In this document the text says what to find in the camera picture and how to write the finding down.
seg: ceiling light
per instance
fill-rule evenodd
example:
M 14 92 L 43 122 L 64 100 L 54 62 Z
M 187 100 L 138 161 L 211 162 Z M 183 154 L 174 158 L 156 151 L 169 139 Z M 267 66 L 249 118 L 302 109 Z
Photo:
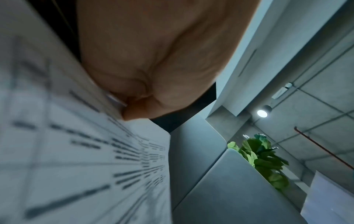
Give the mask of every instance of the ceiling light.
M 259 109 L 257 111 L 258 116 L 264 118 L 264 117 L 268 117 L 268 115 L 270 114 L 270 112 L 272 111 L 272 108 L 269 105 L 264 105 L 262 106 L 261 109 Z

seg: green plant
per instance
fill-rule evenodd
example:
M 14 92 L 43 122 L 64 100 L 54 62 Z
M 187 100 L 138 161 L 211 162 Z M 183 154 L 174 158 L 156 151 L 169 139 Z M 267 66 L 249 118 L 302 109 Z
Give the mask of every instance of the green plant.
M 228 148 L 238 151 L 276 189 L 286 188 L 289 180 L 280 170 L 289 162 L 275 155 L 277 147 L 271 146 L 267 136 L 256 134 L 254 137 L 243 141 L 241 148 L 235 142 L 230 142 Z

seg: lit lamp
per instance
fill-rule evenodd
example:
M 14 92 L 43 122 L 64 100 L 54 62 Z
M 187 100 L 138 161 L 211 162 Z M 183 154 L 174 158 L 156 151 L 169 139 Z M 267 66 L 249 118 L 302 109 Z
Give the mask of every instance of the lit lamp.
M 264 117 L 268 117 L 268 115 L 270 114 L 270 112 L 272 112 L 271 106 L 269 106 L 269 105 L 264 105 L 264 106 L 262 106 L 261 109 L 259 109 L 259 110 L 257 111 L 257 114 L 258 114 L 258 116 L 264 118 Z

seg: gray partition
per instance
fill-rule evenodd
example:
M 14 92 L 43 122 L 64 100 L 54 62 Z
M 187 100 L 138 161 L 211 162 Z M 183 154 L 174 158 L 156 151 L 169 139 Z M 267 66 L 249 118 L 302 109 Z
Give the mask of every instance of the gray partition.
M 173 212 L 174 224 L 305 224 L 238 152 L 228 149 Z
M 169 167 L 172 209 L 225 149 L 225 140 L 198 114 L 171 133 Z

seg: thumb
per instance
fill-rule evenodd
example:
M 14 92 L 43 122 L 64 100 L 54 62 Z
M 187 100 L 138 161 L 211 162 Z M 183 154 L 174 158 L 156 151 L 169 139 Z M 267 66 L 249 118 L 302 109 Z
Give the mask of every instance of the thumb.
M 129 121 L 138 118 L 156 118 L 172 111 L 174 109 L 167 108 L 154 96 L 149 96 L 131 102 L 123 110 L 123 119 Z

